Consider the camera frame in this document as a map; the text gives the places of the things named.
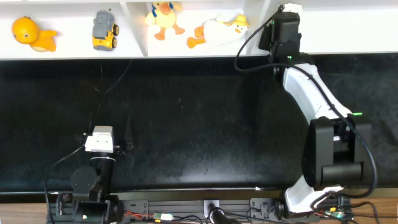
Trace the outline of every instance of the duck beak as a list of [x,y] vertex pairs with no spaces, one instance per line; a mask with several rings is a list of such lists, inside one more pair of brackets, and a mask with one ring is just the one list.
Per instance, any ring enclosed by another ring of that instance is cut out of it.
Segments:
[[163,14],[165,14],[165,15],[168,15],[169,13],[170,13],[170,10],[171,10],[171,8],[170,8],[170,5],[169,5],[169,3],[168,2],[165,2],[165,3],[162,3],[161,5],[160,5],[160,11],[163,13]]

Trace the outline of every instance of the black table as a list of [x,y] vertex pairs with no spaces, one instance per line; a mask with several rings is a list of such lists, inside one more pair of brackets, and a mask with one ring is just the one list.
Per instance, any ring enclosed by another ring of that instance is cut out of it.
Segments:
[[[398,55],[314,56],[340,102],[370,116],[380,187],[398,186]],[[103,60],[104,88],[129,60]],[[140,59],[106,96],[97,125],[117,141],[131,119],[135,150],[117,158],[113,192],[148,189],[283,189],[301,176],[307,131],[293,98],[269,72],[234,71],[233,58]],[[265,62],[246,57],[242,67]],[[42,192],[45,171],[74,151],[100,88],[99,60],[0,62],[0,192]],[[51,172],[70,190],[88,164],[79,152]]]

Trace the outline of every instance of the toy construction vehicle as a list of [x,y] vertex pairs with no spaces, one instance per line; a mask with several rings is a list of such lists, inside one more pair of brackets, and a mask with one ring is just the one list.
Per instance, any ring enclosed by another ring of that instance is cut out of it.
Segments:
[[113,15],[106,11],[97,12],[93,29],[94,49],[113,50],[118,44],[115,38],[117,35],[119,35],[119,27],[114,23]]

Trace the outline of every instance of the yellow hat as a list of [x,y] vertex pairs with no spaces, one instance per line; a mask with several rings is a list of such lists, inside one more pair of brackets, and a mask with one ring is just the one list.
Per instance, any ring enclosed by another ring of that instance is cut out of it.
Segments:
[[238,26],[249,26],[248,22],[246,22],[246,16],[242,14],[239,14],[232,23]]

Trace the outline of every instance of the toy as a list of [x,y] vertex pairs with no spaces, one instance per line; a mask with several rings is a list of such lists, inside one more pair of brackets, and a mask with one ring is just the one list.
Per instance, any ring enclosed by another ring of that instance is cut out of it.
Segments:
[[115,36],[119,35],[119,27],[114,23],[114,17],[106,11],[97,12],[94,19],[93,44],[96,50],[113,50],[118,42]]
[[177,15],[175,11],[180,12],[182,6],[178,2],[153,2],[152,12],[148,14],[145,19],[145,23],[148,26],[158,25],[160,27],[160,32],[155,34],[155,38],[158,40],[164,40],[166,29],[173,27],[175,29],[175,34],[180,35],[185,32],[185,29],[179,27],[175,21],[177,20]]
[[57,35],[57,31],[40,30],[39,26],[29,17],[17,19],[12,25],[12,33],[18,42],[29,44],[35,51],[54,52],[56,49],[52,37]]
[[195,29],[196,38],[189,37],[187,45],[192,49],[196,45],[204,43],[211,45],[229,44],[243,37],[248,31],[248,26],[246,17],[242,14],[238,15],[231,23],[222,22],[219,19],[216,21],[209,20],[203,26]]

